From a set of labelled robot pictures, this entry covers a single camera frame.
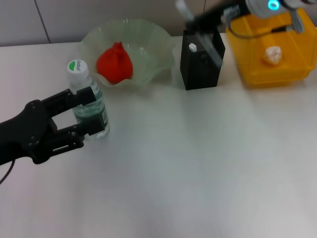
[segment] water bottle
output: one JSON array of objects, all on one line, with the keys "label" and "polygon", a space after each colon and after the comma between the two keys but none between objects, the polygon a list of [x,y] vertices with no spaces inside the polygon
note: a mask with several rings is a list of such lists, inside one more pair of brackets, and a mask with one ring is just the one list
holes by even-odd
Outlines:
[{"label": "water bottle", "polygon": [[96,97],[96,101],[93,103],[73,108],[77,123],[82,123],[87,119],[95,117],[102,117],[105,122],[105,129],[103,131],[91,136],[86,135],[85,138],[88,140],[97,140],[104,137],[109,131],[109,124],[103,93],[89,73],[86,62],[81,59],[71,61],[67,65],[67,74],[70,82],[69,87],[73,94],[76,94],[80,89],[91,87]]}]

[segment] yellow container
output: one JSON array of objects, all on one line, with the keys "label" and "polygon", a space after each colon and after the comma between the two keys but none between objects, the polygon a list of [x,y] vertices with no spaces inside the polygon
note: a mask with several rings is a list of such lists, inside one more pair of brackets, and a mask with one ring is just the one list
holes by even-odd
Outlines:
[{"label": "yellow container", "polygon": [[[305,32],[274,33],[256,39],[241,39],[231,34],[227,37],[234,52],[237,67],[250,87],[274,87],[302,80],[315,68],[317,57],[317,30],[303,9],[298,10]],[[256,35],[272,28],[291,24],[289,13],[268,19],[253,15],[235,19],[231,28],[241,35]],[[280,46],[282,59],[273,65],[264,60],[265,50]]]}]

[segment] black holder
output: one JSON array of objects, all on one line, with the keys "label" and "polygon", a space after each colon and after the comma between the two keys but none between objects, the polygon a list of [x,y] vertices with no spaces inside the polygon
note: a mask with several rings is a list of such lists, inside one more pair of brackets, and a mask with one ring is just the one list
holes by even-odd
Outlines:
[{"label": "black holder", "polygon": [[[214,28],[211,32],[207,32],[207,36],[223,59],[225,46],[218,30]],[[197,52],[192,52],[189,49],[191,43],[194,43],[197,46]],[[183,33],[180,71],[186,90],[216,87],[220,69],[221,68],[217,68],[207,55],[205,48],[198,40],[195,33],[185,30]]]}]

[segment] bottle cap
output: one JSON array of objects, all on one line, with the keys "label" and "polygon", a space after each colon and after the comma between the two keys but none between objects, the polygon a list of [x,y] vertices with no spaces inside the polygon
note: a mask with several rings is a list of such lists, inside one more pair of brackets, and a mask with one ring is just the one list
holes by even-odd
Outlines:
[{"label": "bottle cap", "polygon": [[89,70],[86,62],[81,59],[75,59],[67,65],[67,75],[74,85],[87,82]]}]

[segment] red fabric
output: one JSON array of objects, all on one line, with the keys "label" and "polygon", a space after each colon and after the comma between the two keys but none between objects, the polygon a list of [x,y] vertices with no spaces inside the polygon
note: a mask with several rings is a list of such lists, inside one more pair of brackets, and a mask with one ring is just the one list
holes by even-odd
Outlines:
[{"label": "red fabric", "polygon": [[97,60],[97,72],[110,83],[119,83],[123,79],[131,78],[133,66],[122,42],[106,50]]}]

